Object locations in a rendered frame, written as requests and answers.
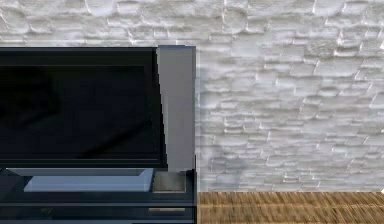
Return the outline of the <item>black television stand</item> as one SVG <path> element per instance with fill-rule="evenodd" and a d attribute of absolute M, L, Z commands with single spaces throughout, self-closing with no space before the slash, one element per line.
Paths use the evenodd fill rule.
<path fill-rule="evenodd" d="M 2 168 L 0 224 L 197 224 L 197 175 Z"/>

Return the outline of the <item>grey tower speaker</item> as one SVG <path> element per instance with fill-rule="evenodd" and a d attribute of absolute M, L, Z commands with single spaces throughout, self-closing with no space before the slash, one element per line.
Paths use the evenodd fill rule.
<path fill-rule="evenodd" d="M 168 169 L 155 173 L 153 191 L 184 193 L 195 162 L 196 48 L 160 46 L 157 62 Z"/>

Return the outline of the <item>black television set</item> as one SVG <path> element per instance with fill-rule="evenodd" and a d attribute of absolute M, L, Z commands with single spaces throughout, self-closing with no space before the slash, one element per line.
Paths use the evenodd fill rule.
<path fill-rule="evenodd" d="M 0 164 L 25 192 L 147 192 L 162 148 L 155 48 L 0 47 Z"/>

